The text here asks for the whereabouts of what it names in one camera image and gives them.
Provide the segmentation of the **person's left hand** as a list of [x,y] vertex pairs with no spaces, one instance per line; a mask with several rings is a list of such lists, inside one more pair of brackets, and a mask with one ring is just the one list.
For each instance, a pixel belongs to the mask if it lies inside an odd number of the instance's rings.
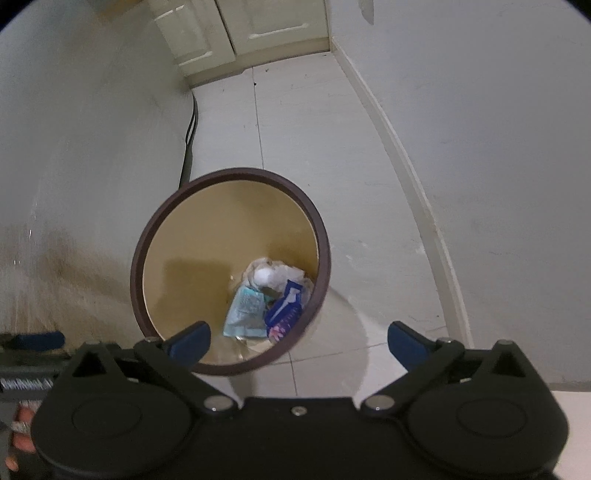
[[11,473],[19,471],[19,460],[23,455],[36,454],[36,448],[31,437],[31,426],[41,405],[40,400],[19,402],[8,423],[10,447],[5,458],[5,466]]

